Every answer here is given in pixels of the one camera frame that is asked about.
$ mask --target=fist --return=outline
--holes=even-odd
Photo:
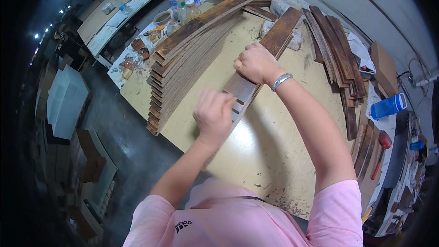
[[[218,149],[232,128],[232,105],[235,98],[215,90],[200,94],[193,116],[200,128],[198,139],[205,145]]]
[[[270,87],[281,75],[287,73],[260,43],[247,45],[245,51],[235,59],[233,67],[254,83]]]

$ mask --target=white box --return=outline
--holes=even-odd
[[[88,96],[88,88],[81,74],[65,66],[58,70],[47,99],[47,123],[53,135],[70,140],[81,109]]]

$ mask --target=blue plastic container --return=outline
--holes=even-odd
[[[379,118],[402,111],[405,108],[407,108],[406,96],[404,93],[400,93],[373,104],[370,107],[370,113],[373,119],[378,120]]]
[[[424,143],[422,141],[410,143],[410,150],[421,150],[424,148]]]

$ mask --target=workbench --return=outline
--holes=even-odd
[[[95,9],[92,15],[90,15],[84,23],[81,25],[81,27],[78,29],[78,32],[85,42],[85,45],[90,50],[91,54],[104,66],[107,68],[111,67],[111,64],[106,61],[103,57],[101,57],[99,54],[101,53],[102,49],[105,47],[105,45],[110,41],[110,39],[122,28],[124,25],[124,22],[128,21],[135,13],[137,13],[141,8],[143,8],[147,3],[149,3],[151,0],[130,0],[127,2],[127,6],[132,9],[132,12],[126,16],[122,15],[122,12],[118,10],[115,14],[113,14],[114,17],[121,17],[123,20],[119,24],[112,23],[111,20],[108,20],[103,27],[90,27],[90,25],[93,25],[96,21],[96,16],[93,16],[93,14],[98,14],[101,17],[107,16],[101,11],[101,8],[104,3],[107,1],[104,1],[99,7]]]
[[[217,3],[217,0],[207,0],[200,9],[204,12]],[[230,29],[220,55],[194,84],[165,124],[161,134],[182,151],[187,151],[198,135],[198,127],[192,117],[198,94],[206,88],[222,90],[235,72],[234,59],[245,50],[246,45],[260,40],[263,22],[264,19],[258,16],[241,12]],[[332,91],[323,65],[313,62],[311,38],[305,25],[301,24],[299,30],[302,32],[299,51],[287,48],[278,63],[326,108],[351,149],[355,141],[347,141],[340,93],[338,90]],[[145,119],[148,119],[151,101],[151,87],[146,82],[149,76],[147,65],[146,62],[145,67],[137,68],[121,85],[120,91]],[[373,87],[369,87],[369,103],[363,107],[367,108],[367,111],[362,112],[362,115],[366,116],[370,112],[370,105],[380,99]],[[360,108],[356,107],[357,123]],[[390,130],[392,140],[395,120],[396,117],[383,119],[376,124],[379,129]],[[377,184],[381,185],[385,177],[390,155],[391,150],[386,151],[380,183],[377,180],[369,184],[364,183],[371,185],[367,191],[369,194],[362,202],[365,208],[370,206],[379,194],[381,186],[377,187]],[[289,112],[268,86],[263,86],[245,112],[244,118],[206,167],[206,171],[230,183],[249,188],[268,203],[295,216],[309,218],[314,198],[315,169]]]

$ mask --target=concrete floor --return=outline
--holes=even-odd
[[[118,88],[100,63],[82,72],[93,94],[80,123],[83,129],[93,126],[118,171],[116,185],[104,217],[103,246],[122,246],[131,226],[133,212],[157,180],[183,152],[162,135],[153,136],[142,118],[120,95]],[[209,176],[200,173],[194,185]],[[183,209],[189,192],[179,205]]]

